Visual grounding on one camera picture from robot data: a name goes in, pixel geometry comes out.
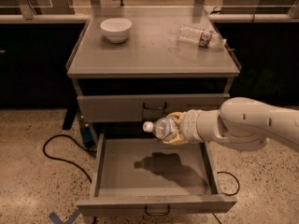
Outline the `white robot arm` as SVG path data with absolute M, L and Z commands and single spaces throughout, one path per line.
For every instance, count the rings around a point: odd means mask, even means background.
M 299 151 L 299 111 L 249 98 L 232 98 L 218 110 L 173 112 L 178 128 L 167 143 L 215 142 L 234 150 L 254 151 L 272 139 Z

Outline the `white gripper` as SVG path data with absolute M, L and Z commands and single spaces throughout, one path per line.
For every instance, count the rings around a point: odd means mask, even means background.
M 163 142 L 168 145 L 184 145 L 187 143 L 202 143 L 203 139 L 199 135 L 197 120 L 202 110 L 190 110 L 185 112 L 172 112 L 166 117 L 180 122 L 180 133 L 168 135 Z

